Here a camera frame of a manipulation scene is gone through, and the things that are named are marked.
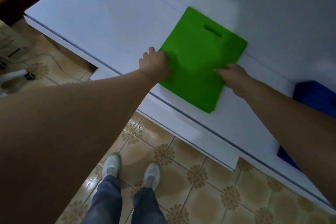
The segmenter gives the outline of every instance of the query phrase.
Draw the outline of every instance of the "sneaker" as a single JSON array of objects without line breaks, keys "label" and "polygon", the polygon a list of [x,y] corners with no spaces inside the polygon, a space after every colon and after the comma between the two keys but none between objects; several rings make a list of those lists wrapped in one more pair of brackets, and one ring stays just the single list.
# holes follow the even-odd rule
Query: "sneaker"
[{"label": "sneaker", "polygon": [[150,163],[145,171],[143,187],[155,190],[160,181],[160,167],[157,163]]},{"label": "sneaker", "polygon": [[108,156],[103,165],[103,179],[107,175],[117,177],[121,167],[121,159],[118,154],[113,153]]}]

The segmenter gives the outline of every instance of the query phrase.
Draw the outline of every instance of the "white table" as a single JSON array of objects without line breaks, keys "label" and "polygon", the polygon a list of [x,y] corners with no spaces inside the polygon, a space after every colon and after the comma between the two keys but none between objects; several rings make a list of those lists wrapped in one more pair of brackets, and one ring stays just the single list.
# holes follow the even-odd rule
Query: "white table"
[{"label": "white table", "polygon": [[[160,48],[188,5],[248,41],[238,64],[252,77],[288,96],[301,80],[336,89],[331,0],[41,0],[26,20],[96,65],[93,79],[100,79],[137,69],[142,53]],[[303,173],[276,156],[277,141],[231,89],[224,87],[216,110],[206,114],[157,85],[138,111],[227,168],[241,156],[334,212]]]}]

